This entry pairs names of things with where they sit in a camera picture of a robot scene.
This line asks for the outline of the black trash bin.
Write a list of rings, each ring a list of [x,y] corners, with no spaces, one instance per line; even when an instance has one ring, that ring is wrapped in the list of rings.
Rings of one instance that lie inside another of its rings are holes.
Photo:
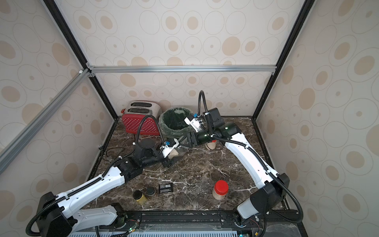
[[[181,142],[183,142],[184,140],[186,139],[186,136],[180,136],[180,137],[178,137],[178,136],[176,136],[176,137],[167,137],[166,138],[166,141],[169,141],[170,143],[172,142],[172,143],[176,143],[176,141],[178,141],[179,143],[181,143]]]

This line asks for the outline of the clear oatmeal jar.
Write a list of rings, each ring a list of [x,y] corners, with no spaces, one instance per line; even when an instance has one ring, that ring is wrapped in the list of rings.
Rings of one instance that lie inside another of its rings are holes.
[[[170,154],[168,155],[168,158],[173,163],[178,162],[180,159],[182,159],[185,156],[188,150],[189,148],[186,146],[178,146],[170,152]]]

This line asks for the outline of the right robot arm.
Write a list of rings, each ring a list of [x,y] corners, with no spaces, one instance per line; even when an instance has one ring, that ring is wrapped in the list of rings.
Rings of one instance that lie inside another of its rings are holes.
[[[295,203],[298,210],[298,216],[291,219],[278,212],[274,212],[283,220],[291,223],[300,223],[304,218],[304,212],[300,202],[289,190],[289,177],[285,174],[279,174],[275,169],[266,163],[256,150],[249,144],[241,129],[233,122],[226,123],[213,132],[206,130],[199,132],[190,132],[182,136],[178,144],[193,148],[203,145],[210,141],[220,141],[230,150],[243,164],[248,173],[251,175],[257,191],[239,204],[235,209],[234,218],[238,225],[254,215],[265,215],[267,212],[282,202],[286,196],[289,196]]]

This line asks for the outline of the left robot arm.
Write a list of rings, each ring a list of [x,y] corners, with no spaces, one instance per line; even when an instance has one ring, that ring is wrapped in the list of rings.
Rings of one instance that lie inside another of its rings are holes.
[[[137,148],[114,160],[102,174],[80,186],[57,195],[51,192],[43,195],[36,215],[27,224],[26,234],[31,237],[67,237],[79,230],[115,225],[124,216],[119,204],[86,210],[83,207],[142,174],[144,168],[157,163],[171,167],[181,158],[176,148]]]

